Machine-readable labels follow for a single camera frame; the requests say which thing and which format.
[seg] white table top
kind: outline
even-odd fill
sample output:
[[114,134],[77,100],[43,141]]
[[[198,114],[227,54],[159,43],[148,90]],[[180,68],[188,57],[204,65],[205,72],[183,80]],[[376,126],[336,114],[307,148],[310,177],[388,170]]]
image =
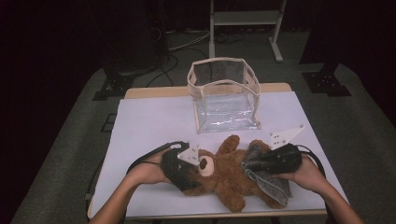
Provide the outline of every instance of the white table top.
[[[263,92],[258,108],[261,130],[196,133],[193,101],[190,96],[121,100],[105,162],[92,198],[89,217],[103,206],[124,178],[130,164],[165,143],[189,141],[216,152],[231,134],[241,138],[239,148],[261,139],[270,143],[270,133],[301,124],[305,129],[292,144],[309,147],[321,160],[329,181],[342,190],[294,91]],[[314,192],[290,182],[292,197],[285,209],[272,209],[256,196],[247,196],[242,213],[230,213],[215,194],[189,197],[175,186],[161,183],[140,186],[128,205],[127,217],[249,217],[326,214],[323,200]]]

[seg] gray carpet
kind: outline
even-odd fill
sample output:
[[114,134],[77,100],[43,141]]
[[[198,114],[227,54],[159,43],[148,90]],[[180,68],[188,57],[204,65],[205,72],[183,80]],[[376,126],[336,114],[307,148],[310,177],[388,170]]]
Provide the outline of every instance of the gray carpet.
[[[300,65],[308,32],[282,32],[278,45],[283,63],[277,63],[268,44],[269,33],[233,35],[242,40],[217,44],[217,56],[244,58],[260,82],[287,82],[310,120],[332,168],[352,207],[366,223],[396,220],[396,130],[361,85],[359,77],[343,65],[335,74],[352,96],[328,97],[313,94],[302,72],[318,71],[321,64]],[[171,34],[172,47],[196,35]],[[169,77],[176,86],[187,84],[191,63],[208,55],[207,41],[173,53],[178,58]],[[176,64],[174,58],[163,68]],[[145,87],[161,69],[138,77],[134,87]],[[43,163],[13,223],[86,223],[85,193],[92,175],[104,157],[111,133],[101,132],[111,113],[117,113],[120,97],[105,101],[92,98],[105,83],[100,69],[78,97],[48,157]],[[169,86],[165,76],[150,86]],[[282,217],[281,223],[324,223],[325,216]],[[163,223],[211,223],[207,219],[164,220]],[[271,223],[268,218],[221,219],[219,223]]]

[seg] clear plastic box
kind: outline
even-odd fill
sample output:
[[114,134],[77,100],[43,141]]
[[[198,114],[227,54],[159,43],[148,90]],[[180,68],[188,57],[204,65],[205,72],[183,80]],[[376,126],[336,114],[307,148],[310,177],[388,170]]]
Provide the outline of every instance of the clear plastic box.
[[187,75],[198,133],[260,129],[260,83],[243,59],[212,58]]

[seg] brown teddy bear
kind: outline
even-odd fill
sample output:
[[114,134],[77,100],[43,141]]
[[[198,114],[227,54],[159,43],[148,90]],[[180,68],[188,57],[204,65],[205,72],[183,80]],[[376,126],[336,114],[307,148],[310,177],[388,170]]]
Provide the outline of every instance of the brown teddy bear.
[[[237,149],[239,136],[229,136],[213,153],[199,149],[200,165],[189,171],[189,178],[200,183],[194,189],[183,191],[185,195],[195,196],[215,192],[220,201],[232,212],[241,212],[245,207],[244,196],[256,195],[271,208],[284,208],[285,205],[265,193],[257,183],[245,175],[241,162],[247,153],[244,149]],[[252,141],[249,146],[259,146],[263,153],[270,150],[261,140]]]

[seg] hand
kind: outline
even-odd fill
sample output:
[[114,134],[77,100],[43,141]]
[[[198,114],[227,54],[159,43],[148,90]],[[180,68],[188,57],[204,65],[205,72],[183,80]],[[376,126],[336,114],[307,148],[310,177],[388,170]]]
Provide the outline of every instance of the hand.
[[291,180],[300,187],[319,194],[331,188],[332,185],[326,180],[312,160],[305,154],[302,156],[303,163],[296,172],[273,175],[273,177]]
[[137,184],[157,184],[160,182],[171,183],[171,181],[165,176],[161,169],[161,161],[163,159],[163,153],[170,150],[170,148],[163,150],[145,161],[150,163],[141,162],[132,169],[126,178],[133,179]]

